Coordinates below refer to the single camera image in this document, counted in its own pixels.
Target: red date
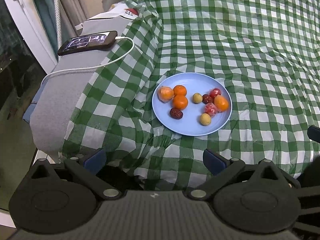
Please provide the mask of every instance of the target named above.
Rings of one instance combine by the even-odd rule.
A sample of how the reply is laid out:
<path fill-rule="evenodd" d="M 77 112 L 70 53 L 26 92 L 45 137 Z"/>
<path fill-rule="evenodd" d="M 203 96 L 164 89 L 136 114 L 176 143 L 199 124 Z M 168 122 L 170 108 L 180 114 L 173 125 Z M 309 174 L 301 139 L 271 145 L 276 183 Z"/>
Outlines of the red date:
<path fill-rule="evenodd" d="M 204 94 L 202 96 L 202 102 L 204 102 L 205 104 L 213 103 L 213 98 L 211 96 L 209 96 L 208 94 Z"/>
<path fill-rule="evenodd" d="M 183 112 L 177 108 L 171 108 L 170 116 L 174 119 L 181 119 L 183 117 Z"/>

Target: ridged black surface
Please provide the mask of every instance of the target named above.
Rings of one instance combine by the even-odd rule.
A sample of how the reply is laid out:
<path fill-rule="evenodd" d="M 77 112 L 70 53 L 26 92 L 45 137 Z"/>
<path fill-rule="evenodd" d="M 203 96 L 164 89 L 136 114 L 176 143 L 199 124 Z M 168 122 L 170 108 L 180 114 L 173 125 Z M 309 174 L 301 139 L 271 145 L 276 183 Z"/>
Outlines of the ridged black surface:
<path fill-rule="evenodd" d="M 23 230 L 11 240 L 298 240 L 289 231 L 251 235 L 223 224 L 205 202 L 180 191 L 128 191 L 122 199 L 105 201 L 83 226 L 56 235 Z"/>

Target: plate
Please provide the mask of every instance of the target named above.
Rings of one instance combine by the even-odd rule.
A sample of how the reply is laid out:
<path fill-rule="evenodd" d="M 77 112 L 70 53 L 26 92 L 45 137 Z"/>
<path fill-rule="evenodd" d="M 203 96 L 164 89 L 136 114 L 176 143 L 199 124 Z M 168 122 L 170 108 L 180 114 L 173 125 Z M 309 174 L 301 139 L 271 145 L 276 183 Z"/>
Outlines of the plate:
<path fill-rule="evenodd" d="M 163 103 L 159 100 L 157 90 L 161 86 L 171 87 L 176 85 L 183 85 L 187 89 L 188 106 L 184 109 L 183 117 L 179 120 L 173 119 L 169 112 L 172 108 L 172 101 Z M 204 126 L 200 124 L 199 117 L 203 113 L 204 103 L 195 104 L 192 102 L 194 93 L 208 94 L 211 89 L 219 88 L 221 95 L 223 95 L 229 102 L 228 110 L 217 113 L 212 117 L 211 124 Z M 158 120 L 168 129 L 188 136 L 202 136 L 216 132 L 222 128 L 231 116 L 232 102 L 228 91 L 214 78 L 199 73 L 180 73 L 168 77 L 163 80 L 156 88 L 152 96 L 152 108 Z"/>

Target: blue fabric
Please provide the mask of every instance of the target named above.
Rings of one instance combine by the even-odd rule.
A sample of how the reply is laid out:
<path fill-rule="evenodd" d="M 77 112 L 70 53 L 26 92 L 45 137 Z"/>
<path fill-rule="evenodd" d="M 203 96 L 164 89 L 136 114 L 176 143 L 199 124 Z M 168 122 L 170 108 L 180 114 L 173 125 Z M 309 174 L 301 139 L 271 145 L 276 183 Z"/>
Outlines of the blue fabric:
<path fill-rule="evenodd" d="M 96 175 L 106 164 L 107 155 L 105 150 L 98 151 L 90 159 L 86 160 L 83 167 L 90 171 L 92 174 Z"/>
<path fill-rule="evenodd" d="M 42 93 L 47 82 L 48 82 L 48 80 L 45 80 L 43 82 L 42 86 L 39 88 L 39 90 L 35 94 L 30 106 L 27 108 L 27 110 L 25 111 L 25 113 L 22 117 L 22 119 L 25 120 L 27 123 L 30 123 L 31 114 L 33 113 L 34 109 L 36 108 L 36 105 L 40 99 L 41 93 Z"/>
<path fill-rule="evenodd" d="M 211 152 L 208 150 L 205 150 L 203 152 L 203 164 L 206 166 L 206 168 L 215 176 L 219 174 L 221 171 L 223 171 L 227 164 L 214 156 Z"/>

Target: black mechanical base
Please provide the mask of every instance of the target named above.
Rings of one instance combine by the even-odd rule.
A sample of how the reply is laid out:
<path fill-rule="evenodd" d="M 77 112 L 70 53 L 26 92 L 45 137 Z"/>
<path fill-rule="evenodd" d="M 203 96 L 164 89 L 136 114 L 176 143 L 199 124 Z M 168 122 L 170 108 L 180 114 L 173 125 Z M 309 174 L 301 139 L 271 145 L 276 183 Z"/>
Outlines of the black mechanical base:
<path fill-rule="evenodd" d="M 77 157 L 38 160 L 10 200 L 19 229 L 11 239 L 299 239 L 294 228 L 320 235 L 304 223 L 320 211 L 304 208 L 320 187 L 300 188 L 270 160 L 246 165 L 209 150 L 207 157 L 223 169 L 189 192 L 121 193 Z"/>

